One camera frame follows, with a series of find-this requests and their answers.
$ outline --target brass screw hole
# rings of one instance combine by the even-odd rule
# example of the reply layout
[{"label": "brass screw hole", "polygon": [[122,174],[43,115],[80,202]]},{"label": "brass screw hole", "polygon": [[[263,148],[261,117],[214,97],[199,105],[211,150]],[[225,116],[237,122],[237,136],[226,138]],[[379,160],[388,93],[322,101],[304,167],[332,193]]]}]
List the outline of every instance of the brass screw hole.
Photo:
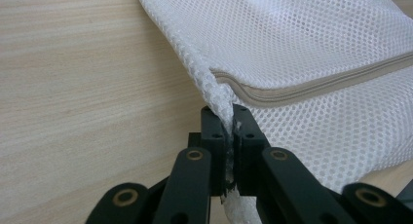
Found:
[{"label": "brass screw hole", "polygon": [[116,206],[128,206],[136,202],[138,196],[139,195],[136,192],[136,190],[132,188],[127,188],[116,193],[113,197],[112,202]]},{"label": "brass screw hole", "polygon": [[358,199],[362,202],[376,207],[386,206],[387,204],[386,199],[384,199],[380,194],[367,188],[358,188],[356,190],[356,197],[358,197]]},{"label": "brass screw hole", "polygon": [[198,160],[201,159],[203,156],[204,156],[204,154],[203,154],[201,151],[198,151],[198,150],[192,150],[192,151],[189,151],[189,152],[186,154],[186,157],[187,157],[189,160],[192,160],[192,161],[198,161]]},{"label": "brass screw hole", "polygon": [[286,153],[284,153],[283,151],[280,151],[280,150],[273,150],[273,151],[271,151],[270,154],[276,160],[284,161],[288,158],[288,155]]}]

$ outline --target mesh bag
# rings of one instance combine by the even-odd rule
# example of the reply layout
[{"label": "mesh bag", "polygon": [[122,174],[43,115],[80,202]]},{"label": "mesh bag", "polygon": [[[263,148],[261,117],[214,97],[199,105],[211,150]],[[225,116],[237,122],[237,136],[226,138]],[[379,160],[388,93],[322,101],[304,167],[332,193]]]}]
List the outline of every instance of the mesh bag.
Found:
[{"label": "mesh bag", "polygon": [[[233,103],[248,107],[324,186],[412,158],[413,20],[391,0],[140,2],[226,128]],[[253,199],[224,205],[259,223]]]}]

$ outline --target light wood surface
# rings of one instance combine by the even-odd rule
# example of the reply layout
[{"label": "light wood surface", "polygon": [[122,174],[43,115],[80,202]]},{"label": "light wood surface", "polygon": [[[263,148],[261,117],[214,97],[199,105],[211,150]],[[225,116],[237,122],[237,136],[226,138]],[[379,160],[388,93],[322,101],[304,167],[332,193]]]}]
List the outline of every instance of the light wood surface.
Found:
[{"label": "light wood surface", "polygon": [[[152,186],[204,105],[137,0],[0,0],[0,223],[84,223],[111,187]],[[395,195],[412,167],[365,179]]]}]

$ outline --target black plastic part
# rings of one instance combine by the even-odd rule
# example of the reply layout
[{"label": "black plastic part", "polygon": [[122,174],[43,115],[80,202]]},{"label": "black plastic part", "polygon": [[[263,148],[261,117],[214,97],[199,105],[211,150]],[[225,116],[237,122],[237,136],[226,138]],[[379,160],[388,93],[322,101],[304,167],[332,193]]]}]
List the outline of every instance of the black plastic part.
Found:
[{"label": "black plastic part", "polygon": [[[212,156],[213,174],[211,175],[211,195],[225,194],[225,168],[226,168],[226,132],[221,120],[213,114],[209,107],[201,110],[201,147],[207,149]],[[190,136],[190,143],[196,144],[195,135]]]},{"label": "black plastic part", "polygon": [[124,183],[118,185],[103,196],[86,223],[138,223],[145,215],[144,209],[148,198],[149,191],[140,184]]},{"label": "black plastic part", "polygon": [[153,223],[208,223],[211,156],[203,148],[182,150],[161,197]]},{"label": "black plastic part", "polygon": [[406,205],[410,210],[413,210],[413,179],[407,186],[397,195],[397,199]]},{"label": "black plastic part", "polygon": [[202,132],[189,134],[188,148],[179,153],[170,177],[150,189],[133,183],[112,188],[86,223],[208,223],[210,196],[225,194],[232,157],[234,183],[242,196],[257,197],[264,224],[413,223],[411,210],[373,186],[348,185],[343,195],[324,188],[294,154],[270,148],[252,114],[240,105],[234,105],[233,135],[203,108]]},{"label": "black plastic part", "polygon": [[413,212],[385,191],[355,183],[344,187],[342,205],[358,223],[413,223]]},{"label": "black plastic part", "polygon": [[356,223],[294,154],[267,148],[262,158],[260,171],[286,223]]},{"label": "black plastic part", "polygon": [[258,163],[261,152],[270,144],[259,129],[251,112],[234,105],[234,178],[242,196],[256,196],[258,192]]}]

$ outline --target mesh fabric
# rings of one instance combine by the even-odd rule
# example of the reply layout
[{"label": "mesh fabric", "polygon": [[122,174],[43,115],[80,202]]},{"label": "mesh fabric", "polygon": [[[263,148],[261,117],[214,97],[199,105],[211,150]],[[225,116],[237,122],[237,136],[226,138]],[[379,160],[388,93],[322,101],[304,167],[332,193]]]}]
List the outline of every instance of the mesh fabric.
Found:
[{"label": "mesh fabric", "polygon": [[[287,88],[413,51],[413,20],[391,0],[140,0],[206,103],[232,123],[248,107],[272,146],[326,187],[413,157],[413,67],[282,107],[258,107],[211,71],[259,89]],[[256,223],[253,199],[231,194],[236,223]]]}]

